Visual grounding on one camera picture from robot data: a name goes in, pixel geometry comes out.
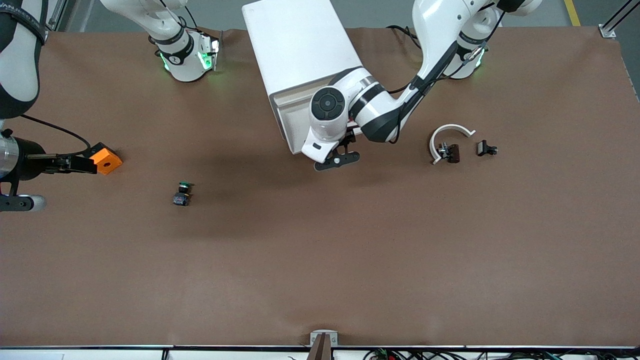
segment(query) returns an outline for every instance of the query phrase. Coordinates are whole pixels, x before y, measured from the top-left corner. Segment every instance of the white c-shaped part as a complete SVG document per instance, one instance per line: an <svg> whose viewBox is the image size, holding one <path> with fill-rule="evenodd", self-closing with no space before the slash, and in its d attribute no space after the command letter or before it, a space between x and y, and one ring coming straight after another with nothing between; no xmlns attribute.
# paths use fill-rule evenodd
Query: white c-shaped part
<svg viewBox="0 0 640 360"><path fill-rule="evenodd" d="M434 165L436 165L438 161L442 160L440 153L438 153L438 149L436 149L436 136L438 136L438 133L445 130L457 130L460 133L463 133L467 138L470 138L476 133L476 130L469 131L466 127L457 124L443 125L436 129L436 131L433 132L433 135L431 135L431 141L429 141L429 150L431 151Z"/></svg>

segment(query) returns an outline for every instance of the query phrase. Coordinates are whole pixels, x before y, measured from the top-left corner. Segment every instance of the yellow line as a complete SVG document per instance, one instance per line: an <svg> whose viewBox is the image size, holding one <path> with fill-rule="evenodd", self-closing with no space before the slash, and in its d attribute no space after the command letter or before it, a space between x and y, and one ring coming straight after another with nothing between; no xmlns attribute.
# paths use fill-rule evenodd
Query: yellow line
<svg viewBox="0 0 640 360"><path fill-rule="evenodd" d="M578 19L578 13L575 11L573 0L564 0L566 11L569 13L569 19L571 19L571 25L580 26L580 19Z"/></svg>

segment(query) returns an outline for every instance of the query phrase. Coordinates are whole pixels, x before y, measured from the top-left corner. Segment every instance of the orange block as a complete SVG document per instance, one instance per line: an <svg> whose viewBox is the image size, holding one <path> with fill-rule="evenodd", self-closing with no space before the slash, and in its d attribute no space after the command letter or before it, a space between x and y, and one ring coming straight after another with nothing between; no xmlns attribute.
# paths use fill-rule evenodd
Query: orange block
<svg viewBox="0 0 640 360"><path fill-rule="evenodd" d="M122 165L122 160L107 148L96 152L91 159L98 166L98 172L102 175L107 175Z"/></svg>

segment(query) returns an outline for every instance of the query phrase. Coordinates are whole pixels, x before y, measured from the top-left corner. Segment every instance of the brown table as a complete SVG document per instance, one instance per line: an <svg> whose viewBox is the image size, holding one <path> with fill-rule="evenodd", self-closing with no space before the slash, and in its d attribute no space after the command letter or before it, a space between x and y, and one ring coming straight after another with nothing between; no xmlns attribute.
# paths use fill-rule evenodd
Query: brown table
<svg viewBox="0 0 640 360"><path fill-rule="evenodd" d="M349 35L387 88L420 56ZM595 28L501 28L475 75L443 81L397 145L317 173L281 139L244 31L221 72L167 74L144 33L55 33L29 114L116 149L108 176L42 175L42 213L3 213L0 343L637 345L640 106ZM478 130L462 162L428 140ZM7 126L48 151L68 136ZM474 141L500 149L474 155ZM171 204L195 183L188 208Z"/></svg>

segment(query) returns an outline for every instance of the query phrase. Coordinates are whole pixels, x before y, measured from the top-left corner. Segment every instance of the brown tabletop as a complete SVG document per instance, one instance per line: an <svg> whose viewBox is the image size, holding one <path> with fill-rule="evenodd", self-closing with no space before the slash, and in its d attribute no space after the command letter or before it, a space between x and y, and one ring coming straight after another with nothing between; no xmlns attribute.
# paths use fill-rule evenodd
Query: brown tabletop
<svg viewBox="0 0 640 360"><path fill-rule="evenodd" d="M420 55L349 35L387 88ZM248 35L179 83L144 33L54 33L29 112L102 141L108 176L41 175L41 213L0 215L0 344L640 343L640 106L596 28L500 28L470 79L443 81L397 145L315 172L274 119ZM477 133L430 164L438 126ZM49 152L81 144L27 120ZM478 158L475 142L500 149ZM179 181L195 183L188 208Z"/></svg>

